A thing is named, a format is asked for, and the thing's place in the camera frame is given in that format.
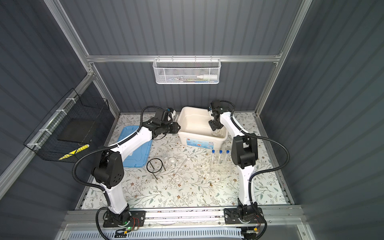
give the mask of white bin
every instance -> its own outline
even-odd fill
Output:
[[[212,135],[214,132],[209,126],[211,117],[206,109],[183,107],[177,123],[180,130],[177,133],[181,144],[213,149],[221,149],[221,145],[228,137],[228,130],[223,127],[219,135]]]

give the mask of wire mesh basket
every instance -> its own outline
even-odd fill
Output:
[[[158,84],[217,84],[221,62],[166,62],[155,59],[153,70]]]
[[[95,132],[105,131],[101,125],[109,112],[106,99],[76,95],[66,101],[43,129],[37,128],[37,134],[24,142],[43,160],[76,162],[98,147],[92,142]]]

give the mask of table surface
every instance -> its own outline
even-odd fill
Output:
[[[144,114],[144,120],[153,116],[153,114]],[[249,132],[260,135],[252,113],[235,113],[234,116]],[[109,144],[117,141],[124,127],[139,125],[139,122],[140,115],[120,115]],[[225,152],[231,150],[231,147],[232,137],[228,136],[222,150]],[[131,208],[237,205],[239,182],[234,165],[234,171],[210,174],[211,150],[182,145],[177,134],[167,134],[161,140],[154,140],[148,159],[154,157],[163,159],[162,155],[165,152],[170,157],[175,157],[176,163],[166,162],[164,164],[166,170],[162,169],[155,174],[157,179],[147,171],[145,165],[124,168],[122,187]],[[255,170],[272,167],[261,140],[258,140],[258,156]],[[227,166],[229,164],[233,164],[230,156]],[[286,204],[274,172],[257,175],[253,183],[258,204]],[[99,189],[90,188],[81,209],[98,209],[103,206],[106,206],[104,195]]]

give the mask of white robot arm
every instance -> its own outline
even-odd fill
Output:
[[[249,197],[249,179],[254,172],[254,166],[258,159],[256,135],[254,133],[250,134],[245,130],[239,122],[231,116],[229,108],[222,106],[221,101],[216,100],[211,102],[208,111],[212,119],[209,121],[211,129],[215,131],[224,126],[233,137],[231,157],[238,170],[240,183],[237,215],[239,219],[248,219],[255,214],[252,207],[254,203],[251,203]],[[252,199],[255,199],[253,192],[251,192],[251,194]]]
[[[175,114],[172,108],[158,109],[155,117],[143,122],[136,132],[109,146],[109,148],[115,147],[101,151],[96,157],[96,166],[92,170],[92,175],[97,184],[105,189],[106,197],[110,202],[108,209],[114,218],[119,219],[118,223],[123,224],[128,218],[128,215],[124,217],[124,214],[129,212],[121,185],[124,176],[123,160],[159,134],[177,133],[180,126],[173,122]]]

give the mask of blue lid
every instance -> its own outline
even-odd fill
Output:
[[[139,126],[127,126],[125,127],[119,136],[118,141],[124,139],[125,137],[131,135],[135,132]],[[131,155],[126,157],[122,165],[123,167],[142,167],[148,160],[149,151],[151,150],[152,140],[144,143],[139,148],[137,148]]]

